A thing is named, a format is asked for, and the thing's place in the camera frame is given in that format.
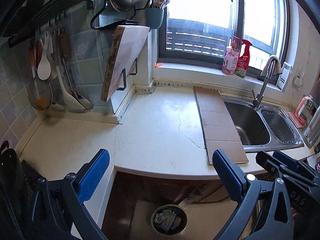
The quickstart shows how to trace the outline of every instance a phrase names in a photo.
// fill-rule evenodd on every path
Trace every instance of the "stainless steel sink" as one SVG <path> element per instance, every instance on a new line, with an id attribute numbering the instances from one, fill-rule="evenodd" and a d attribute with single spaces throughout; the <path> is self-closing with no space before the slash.
<path id="1" fill-rule="evenodd" d="M 278 106 L 261 103 L 258 108 L 242 98 L 222 96 L 245 152 L 303 147 L 291 120 Z"/>

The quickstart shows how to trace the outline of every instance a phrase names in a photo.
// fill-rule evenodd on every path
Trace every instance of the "wall outlet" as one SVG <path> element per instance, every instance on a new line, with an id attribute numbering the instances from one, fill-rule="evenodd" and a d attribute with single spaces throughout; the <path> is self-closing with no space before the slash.
<path id="1" fill-rule="evenodd" d="M 293 84 L 295 84 L 297 87 L 301 85 L 301 78 L 299 76 L 296 76 L 294 79 L 293 79 Z"/>

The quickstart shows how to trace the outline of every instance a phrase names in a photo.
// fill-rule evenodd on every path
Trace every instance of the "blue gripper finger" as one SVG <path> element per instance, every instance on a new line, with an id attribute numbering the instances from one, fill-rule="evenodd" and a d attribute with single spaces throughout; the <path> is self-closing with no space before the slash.
<path id="1" fill-rule="evenodd" d="M 238 165 L 231 162 L 221 149 L 213 153 L 212 163 L 223 185 L 226 187 L 231 200 L 240 203 L 246 191 L 244 172 Z"/>
<path id="2" fill-rule="evenodd" d="M 83 167 L 89 167 L 88 170 L 80 178 L 78 186 L 78 198 L 81 203 L 87 201 L 93 195 L 103 174 L 107 170 L 110 162 L 110 155 L 107 150 L 101 149 L 90 163 L 86 163 Z"/>

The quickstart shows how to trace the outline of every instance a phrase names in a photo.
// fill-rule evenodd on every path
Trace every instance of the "sink drain strainer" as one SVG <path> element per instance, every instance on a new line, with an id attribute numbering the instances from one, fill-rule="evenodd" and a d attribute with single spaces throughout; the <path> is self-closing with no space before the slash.
<path id="1" fill-rule="evenodd" d="M 262 112 L 262 117 L 271 129 L 273 135 L 283 144 L 295 142 L 296 138 L 292 129 L 287 124 L 285 119 L 273 111 L 265 110 Z"/>

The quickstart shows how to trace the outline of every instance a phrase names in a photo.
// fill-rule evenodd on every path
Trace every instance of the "faucet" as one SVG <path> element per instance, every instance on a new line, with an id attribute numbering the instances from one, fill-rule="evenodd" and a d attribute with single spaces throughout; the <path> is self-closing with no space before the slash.
<path id="1" fill-rule="evenodd" d="M 275 65 L 276 65 L 276 59 L 272 58 L 270 60 L 270 63 L 269 63 L 268 69 L 267 69 L 267 76 L 264 79 L 260 93 L 258 93 L 256 96 L 254 94 L 254 91 L 252 90 L 252 94 L 253 94 L 253 98 L 254 98 L 252 101 L 252 104 L 255 108 L 258 108 L 260 106 L 260 103 L 263 99 L 264 90 L 266 89 L 266 86 L 267 86 L 268 82 L 270 81 L 270 79 L 272 78 L 273 73 L 275 71 Z"/>

